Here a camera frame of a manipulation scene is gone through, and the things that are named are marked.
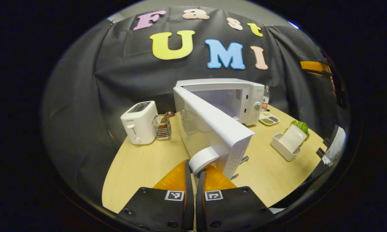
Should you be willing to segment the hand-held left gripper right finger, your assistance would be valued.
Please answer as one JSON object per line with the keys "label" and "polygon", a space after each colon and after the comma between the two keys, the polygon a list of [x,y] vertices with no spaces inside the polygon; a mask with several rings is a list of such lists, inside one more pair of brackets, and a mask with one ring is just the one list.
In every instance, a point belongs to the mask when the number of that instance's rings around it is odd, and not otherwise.
{"label": "hand-held left gripper right finger", "polygon": [[274,217],[249,186],[237,187],[212,165],[199,175],[195,206],[198,232],[264,231]]}

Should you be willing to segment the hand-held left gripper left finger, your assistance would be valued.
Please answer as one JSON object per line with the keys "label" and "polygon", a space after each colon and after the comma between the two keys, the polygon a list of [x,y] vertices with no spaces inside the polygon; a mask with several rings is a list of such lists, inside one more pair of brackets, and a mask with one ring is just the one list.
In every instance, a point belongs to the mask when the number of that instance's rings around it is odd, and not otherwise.
{"label": "hand-held left gripper left finger", "polygon": [[139,231],[187,232],[194,228],[194,215],[191,171],[184,160],[153,188],[139,188],[117,218]]}

